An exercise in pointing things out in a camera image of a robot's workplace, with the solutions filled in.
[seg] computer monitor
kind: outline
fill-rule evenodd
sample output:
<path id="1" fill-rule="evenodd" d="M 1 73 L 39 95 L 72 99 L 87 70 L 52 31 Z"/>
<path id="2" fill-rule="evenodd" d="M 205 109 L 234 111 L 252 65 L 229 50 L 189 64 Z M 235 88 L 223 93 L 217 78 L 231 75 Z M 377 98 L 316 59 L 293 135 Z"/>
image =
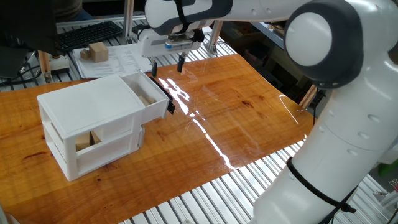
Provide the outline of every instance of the computer monitor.
<path id="1" fill-rule="evenodd" d="M 17 75 L 19 68 L 15 68 L 15 64 L 21 67 L 23 63 L 21 49 L 63 54 L 58 44 L 52 0 L 0 1 L 0 46 L 0 77 L 7 78 Z"/>

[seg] black keyboard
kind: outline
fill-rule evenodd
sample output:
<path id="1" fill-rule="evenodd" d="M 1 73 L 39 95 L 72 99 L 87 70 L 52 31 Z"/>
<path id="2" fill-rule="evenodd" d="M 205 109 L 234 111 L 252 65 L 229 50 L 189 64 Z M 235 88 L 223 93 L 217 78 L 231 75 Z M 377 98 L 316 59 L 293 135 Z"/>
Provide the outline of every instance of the black keyboard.
<path id="1" fill-rule="evenodd" d="M 58 38 L 63 51 L 83 47 L 100 40 L 114 37 L 122 33 L 122 28 L 114 22 L 106 21 L 99 24 L 90 25 L 77 30 L 59 34 Z"/>

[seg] document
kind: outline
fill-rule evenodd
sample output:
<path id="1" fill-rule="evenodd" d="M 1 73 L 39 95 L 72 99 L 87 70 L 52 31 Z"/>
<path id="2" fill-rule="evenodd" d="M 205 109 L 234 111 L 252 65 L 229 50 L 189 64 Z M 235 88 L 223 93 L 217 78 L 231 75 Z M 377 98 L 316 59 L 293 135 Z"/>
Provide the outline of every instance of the document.
<path id="1" fill-rule="evenodd" d="M 73 50 L 73 55 L 82 78 L 101 78 L 110 75 L 122 77 L 139 70 L 143 72 L 152 70 L 150 60 L 140 55 L 139 44 L 108 47 L 109 60 L 100 63 L 80 58 L 81 50 L 83 49 Z"/>

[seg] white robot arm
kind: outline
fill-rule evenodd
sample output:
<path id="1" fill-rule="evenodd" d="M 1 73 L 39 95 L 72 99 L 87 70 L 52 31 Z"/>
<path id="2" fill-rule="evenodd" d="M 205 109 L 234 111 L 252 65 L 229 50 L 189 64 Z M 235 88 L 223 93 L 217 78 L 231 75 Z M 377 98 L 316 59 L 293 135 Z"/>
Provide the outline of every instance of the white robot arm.
<path id="1" fill-rule="evenodd" d="M 336 209 L 329 199 L 344 201 L 397 142 L 398 66 L 388 51 L 398 42 L 398 7 L 391 0 L 148 0 L 146 16 L 154 32 L 169 36 L 214 19 L 289 19 L 289 59 L 314 85 L 334 89 L 301 150 L 256 200 L 251 223 L 326 223 Z"/>

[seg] wooden table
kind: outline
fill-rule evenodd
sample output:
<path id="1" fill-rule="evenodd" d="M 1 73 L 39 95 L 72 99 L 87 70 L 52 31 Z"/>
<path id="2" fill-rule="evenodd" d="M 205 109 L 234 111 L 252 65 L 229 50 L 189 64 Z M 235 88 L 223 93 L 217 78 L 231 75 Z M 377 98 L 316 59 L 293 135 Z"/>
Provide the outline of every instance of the wooden table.
<path id="1" fill-rule="evenodd" d="M 84 81 L 0 93 L 0 203 L 21 223 L 117 223 L 305 138 L 312 116 L 231 55 L 158 69 L 174 115 L 144 146 L 68 182 L 36 97 Z"/>

